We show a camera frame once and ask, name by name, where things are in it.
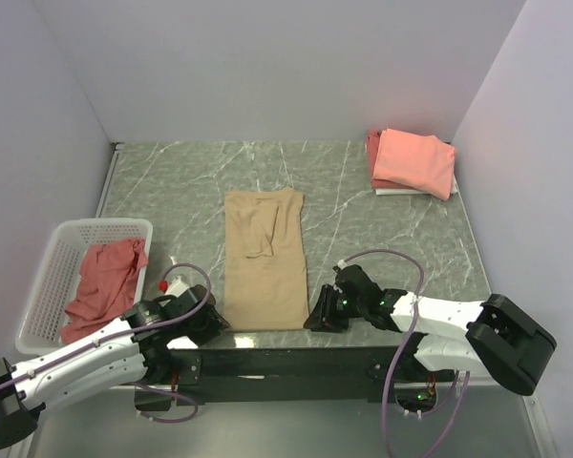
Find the beige t shirt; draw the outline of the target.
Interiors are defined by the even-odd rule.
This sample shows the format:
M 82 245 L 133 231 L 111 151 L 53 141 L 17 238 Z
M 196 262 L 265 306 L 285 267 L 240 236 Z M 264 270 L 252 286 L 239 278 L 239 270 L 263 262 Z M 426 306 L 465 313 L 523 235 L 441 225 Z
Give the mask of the beige t shirt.
M 223 315 L 233 331 L 295 330 L 307 319 L 303 203 L 290 187 L 225 194 Z

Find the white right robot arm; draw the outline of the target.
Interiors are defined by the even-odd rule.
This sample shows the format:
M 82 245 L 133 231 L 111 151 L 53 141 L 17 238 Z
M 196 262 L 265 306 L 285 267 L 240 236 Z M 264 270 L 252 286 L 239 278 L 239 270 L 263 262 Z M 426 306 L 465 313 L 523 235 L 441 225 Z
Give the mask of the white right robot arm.
M 530 396 L 557 348 L 545 328 L 503 295 L 473 302 L 418 297 L 381 288 L 359 265 L 335 272 L 334 283 L 322 287 L 305 329 L 342 333 L 350 320 L 362 319 L 383 331 L 411 331 L 399 360 L 410 380 L 441 370 L 470 372 Z

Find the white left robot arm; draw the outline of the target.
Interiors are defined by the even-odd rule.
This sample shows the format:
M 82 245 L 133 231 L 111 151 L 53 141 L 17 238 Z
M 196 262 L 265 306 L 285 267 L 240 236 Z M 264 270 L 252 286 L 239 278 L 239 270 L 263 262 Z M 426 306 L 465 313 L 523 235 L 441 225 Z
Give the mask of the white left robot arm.
M 122 384 L 158 384 L 177 365 L 169 344 L 194 346 L 219 337 L 229 323 L 208 290 L 135 303 L 96 332 L 52 353 L 10 364 L 0 359 L 0 450 L 23 441 L 42 413 Z

